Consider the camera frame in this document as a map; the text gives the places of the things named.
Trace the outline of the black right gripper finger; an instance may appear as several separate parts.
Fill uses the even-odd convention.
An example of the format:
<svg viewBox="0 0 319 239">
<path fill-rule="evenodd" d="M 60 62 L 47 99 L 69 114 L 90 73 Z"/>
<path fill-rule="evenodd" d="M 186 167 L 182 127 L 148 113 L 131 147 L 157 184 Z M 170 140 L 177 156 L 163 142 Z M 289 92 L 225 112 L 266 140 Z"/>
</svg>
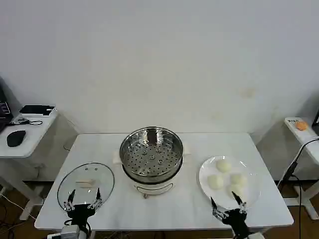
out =
<svg viewBox="0 0 319 239">
<path fill-rule="evenodd" d="M 234 191 L 231 191 L 231 193 L 239 206 L 239 213 L 247 214 L 247 203 L 243 202 L 240 196 L 238 196 Z"/>
<path fill-rule="evenodd" d="M 212 206 L 212 215 L 218 220 L 222 221 L 224 219 L 224 213 L 218 209 L 212 197 L 210 197 L 210 200 L 211 200 L 211 206 Z"/>
</svg>

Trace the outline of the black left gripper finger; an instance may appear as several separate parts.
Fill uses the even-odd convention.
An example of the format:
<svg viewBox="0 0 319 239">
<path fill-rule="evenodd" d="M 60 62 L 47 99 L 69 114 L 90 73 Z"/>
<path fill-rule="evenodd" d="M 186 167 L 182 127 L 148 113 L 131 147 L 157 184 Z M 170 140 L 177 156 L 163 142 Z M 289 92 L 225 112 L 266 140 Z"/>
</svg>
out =
<svg viewBox="0 0 319 239">
<path fill-rule="evenodd" d="M 98 188 L 95 201 L 93 203 L 91 203 L 87 208 L 88 209 L 97 209 L 101 205 L 102 205 L 102 198 L 101 198 L 100 189 Z"/>
<path fill-rule="evenodd" d="M 67 212 L 73 211 L 75 208 L 73 206 L 73 199 L 75 196 L 75 189 L 69 194 L 67 201 L 64 201 L 64 210 Z"/>
</svg>

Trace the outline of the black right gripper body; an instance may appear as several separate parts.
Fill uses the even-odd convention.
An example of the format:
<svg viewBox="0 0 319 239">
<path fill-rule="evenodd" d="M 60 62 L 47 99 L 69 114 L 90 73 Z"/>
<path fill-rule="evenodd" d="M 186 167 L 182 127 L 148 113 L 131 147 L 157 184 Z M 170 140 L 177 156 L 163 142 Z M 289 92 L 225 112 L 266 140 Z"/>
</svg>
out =
<svg viewBox="0 0 319 239">
<path fill-rule="evenodd" d="M 223 212 L 222 223 L 231 226 L 235 237 L 248 237 L 249 228 L 245 223 L 246 218 L 247 212 L 245 210 L 228 210 Z"/>
</svg>

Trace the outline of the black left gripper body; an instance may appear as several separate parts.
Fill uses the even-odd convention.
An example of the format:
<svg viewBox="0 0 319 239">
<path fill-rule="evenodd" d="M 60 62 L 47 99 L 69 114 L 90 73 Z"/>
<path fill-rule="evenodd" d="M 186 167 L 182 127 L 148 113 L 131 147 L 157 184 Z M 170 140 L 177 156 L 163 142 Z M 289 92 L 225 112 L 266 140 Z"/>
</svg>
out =
<svg viewBox="0 0 319 239">
<path fill-rule="evenodd" d="M 67 209 L 67 216 L 72 225 L 87 226 L 88 218 L 95 215 L 95 212 L 90 204 L 78 204 L 73 209 Z"/>
</svg>

